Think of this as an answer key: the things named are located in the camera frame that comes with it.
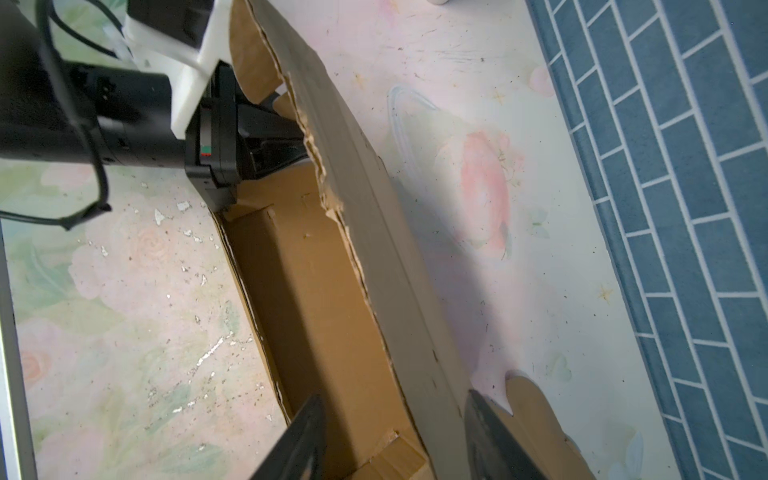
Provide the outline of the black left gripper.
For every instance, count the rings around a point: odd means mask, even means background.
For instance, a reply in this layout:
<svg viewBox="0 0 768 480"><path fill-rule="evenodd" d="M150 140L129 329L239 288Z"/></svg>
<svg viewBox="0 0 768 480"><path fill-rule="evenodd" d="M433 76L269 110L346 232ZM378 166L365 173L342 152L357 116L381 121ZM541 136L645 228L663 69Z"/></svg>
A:
<svg viewBox="0 0 768 480"><path fill-rule="evenodd" d="M295 120L251 104L237 104L232 68L219 64L186 129L184 171L207 208L220 213L235 203L242 180L258 180L308 158L303 148L250 150L240 162L240 137L249 141L301 141Z"/></svg>

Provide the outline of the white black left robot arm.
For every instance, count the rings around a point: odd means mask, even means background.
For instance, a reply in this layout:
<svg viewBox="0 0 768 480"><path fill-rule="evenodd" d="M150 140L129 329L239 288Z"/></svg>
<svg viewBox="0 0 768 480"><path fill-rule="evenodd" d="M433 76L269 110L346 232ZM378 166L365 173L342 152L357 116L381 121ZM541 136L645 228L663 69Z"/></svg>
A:
<svg viewBox="0 0 768 480"><path fill-rule="evenodd" d="M65 60L53 40L65 22L51 1L26 17L1 5L1 154L85 164L98 194L58 219L65 228L109 210L111 165L185 172L207 207L235 201L236 187L303 161L297 123L278 114L276 81L248 94L229 50L230 1L130 1L118 18L104 3L118 61L106 67Z"/></svg>

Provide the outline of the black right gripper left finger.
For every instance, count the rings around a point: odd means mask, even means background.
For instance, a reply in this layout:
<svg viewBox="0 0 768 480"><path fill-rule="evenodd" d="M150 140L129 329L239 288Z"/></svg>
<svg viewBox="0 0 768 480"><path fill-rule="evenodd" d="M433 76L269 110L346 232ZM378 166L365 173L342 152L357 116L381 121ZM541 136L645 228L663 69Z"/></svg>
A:
<svg viewBox="0 0 768 480"><path fill-rule="evenodd" d="M250 480L322 479L325 450L325 409L315 394L303 404Z"/></svg>

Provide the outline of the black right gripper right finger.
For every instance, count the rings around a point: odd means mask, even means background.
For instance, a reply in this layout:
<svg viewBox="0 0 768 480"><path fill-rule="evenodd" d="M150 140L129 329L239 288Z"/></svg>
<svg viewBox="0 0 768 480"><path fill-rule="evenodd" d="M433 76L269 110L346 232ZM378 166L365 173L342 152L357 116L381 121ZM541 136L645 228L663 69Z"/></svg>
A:
<svg viewBox="0 0 768 480"><path fill-rule="evenodd" d="M492 402L474 389L466 398L464 425L471 479L545 479Z"/></svg>

